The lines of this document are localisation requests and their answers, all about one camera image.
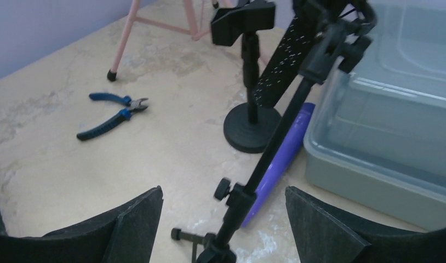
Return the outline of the black round-base mic stand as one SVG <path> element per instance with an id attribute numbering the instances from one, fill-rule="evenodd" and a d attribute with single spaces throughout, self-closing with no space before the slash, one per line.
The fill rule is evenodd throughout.
<path id="1" fill-rule="evenodd" d="M 262 153 L 281 116 L 277 110 L 263 110 L 252 92 L 259 80 L 260 43 L 258 31 L 275 25 L 276 5 L 268 1 L 238 1 L 232 8 L 219 8 L 211 23 L 212 43 L 231 47 L 241 39 L 243 84 L 247 101 L 234 107 L 224 120 L 224 137 L 236 150 Z"/>

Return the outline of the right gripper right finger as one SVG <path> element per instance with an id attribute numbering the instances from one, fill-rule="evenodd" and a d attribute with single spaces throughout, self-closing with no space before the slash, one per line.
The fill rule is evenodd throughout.
<path id="1" fill-rule="evenodd" d="M 446 262 L 446 228 L 383 225 L 288 186 L 286 209 L 301 262 Z"/>

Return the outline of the black tripod mic stand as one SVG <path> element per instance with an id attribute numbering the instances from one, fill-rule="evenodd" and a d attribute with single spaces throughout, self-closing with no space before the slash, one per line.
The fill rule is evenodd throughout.
<path id="1" fill-rule="evenodd" d="M 201 253 L 193 251 L 193 262 L 236 262 L 237 257 L 230 249 L 229 242 L 255 203 L 256 188 L 295 121 L 311 88 L 315 84 L 325 82 L 339 57 L 343 58 L 339 69 L 346 73 L 351 72 L 370 46 L 371 39 L 367 34 L 376 23 L 376 14 L 367 1 L 349 1 L 340 16 L 327 23 L 318 33 L 312 49 L 298 71 L 298 75 L 302 76 L 302 81 L 248 182 L 245 185 L 232 185 L 229 179 L 223 178 L 217 186 L 214 197 L 220 201 L 225 200 L 227 206 L 219 231 L 199 236 L 184 232 L 179 228 L 172 229 L 172 239 L 189 241 L 194 247 L 203 246 Z"/>

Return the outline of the purple microphone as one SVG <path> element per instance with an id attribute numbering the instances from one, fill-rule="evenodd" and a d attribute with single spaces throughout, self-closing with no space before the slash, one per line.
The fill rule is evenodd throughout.
<path id="1" fill-rule="evenodd" d="M 247 227 L 251 219 L 262 208 L 272 190 L 278 184 L 280 178 L 283 176 L 293 159 L 300 151 L 315 107 L 316 105 L 311 102 L 306 102 L 303 104 L 295 121 L 291 125 L 280 148 L 278 149 L 275 157 L 273 158 L 264 177 L 256 189 L 257 199 L 242 222 L 242 227 Z"/>

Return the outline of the silver condenser microphone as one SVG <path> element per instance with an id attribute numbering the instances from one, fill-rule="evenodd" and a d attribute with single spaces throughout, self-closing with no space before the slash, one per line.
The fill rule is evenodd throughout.
<path id="1" fill-rule="evenodd" d="M 315 37 L 325 25 L 336 20 L 349 1 L 292 1 L 295 13 L 253 91 L 260 107 L 272 108 L 288 89 Z"/>

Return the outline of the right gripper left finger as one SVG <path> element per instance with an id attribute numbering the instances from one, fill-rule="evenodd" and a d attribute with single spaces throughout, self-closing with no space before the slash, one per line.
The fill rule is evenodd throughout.
<path id="1" fill-rule="evenodd" d="M 150 262 L 162 206 L 156 186 L 42 237 L 9 236 L 0 212 L 0 262 Z"/>

